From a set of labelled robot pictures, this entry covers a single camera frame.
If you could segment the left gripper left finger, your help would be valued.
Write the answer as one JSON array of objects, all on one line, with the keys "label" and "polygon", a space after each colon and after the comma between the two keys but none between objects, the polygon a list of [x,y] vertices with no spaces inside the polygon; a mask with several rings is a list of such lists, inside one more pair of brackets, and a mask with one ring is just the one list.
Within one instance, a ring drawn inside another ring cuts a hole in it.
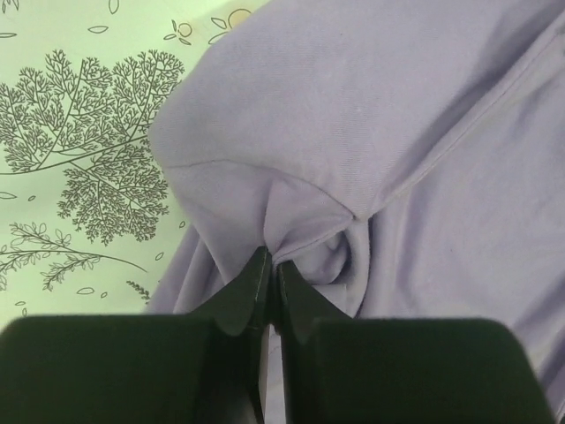
[{"label": "left gripper left finger", "polygon": [[33,316],[1,335],[4,423],[261,423],[270,256],[188,314]]}]

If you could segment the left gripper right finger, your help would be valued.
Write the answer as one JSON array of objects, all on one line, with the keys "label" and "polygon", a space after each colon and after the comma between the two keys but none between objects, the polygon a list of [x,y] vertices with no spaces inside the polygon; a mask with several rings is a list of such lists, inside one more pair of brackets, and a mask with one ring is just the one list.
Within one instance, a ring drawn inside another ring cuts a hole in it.
[{"label": "left gripper right finger", "polygon": [[290,423],[552,423],[523,347],[486,319],[351,318],[276,271]]}]

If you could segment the purple t shirt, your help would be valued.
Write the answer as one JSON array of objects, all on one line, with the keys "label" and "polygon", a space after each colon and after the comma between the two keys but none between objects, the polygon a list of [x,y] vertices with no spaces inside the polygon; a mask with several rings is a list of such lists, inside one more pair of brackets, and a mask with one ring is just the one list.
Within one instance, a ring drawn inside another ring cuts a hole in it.
[{"label": "purple t shirt", "polygon": [[563,417],[563,2],[271,1],[149,140],[190,222],[150,312],[265,246],[351,316],[502,322]]}]

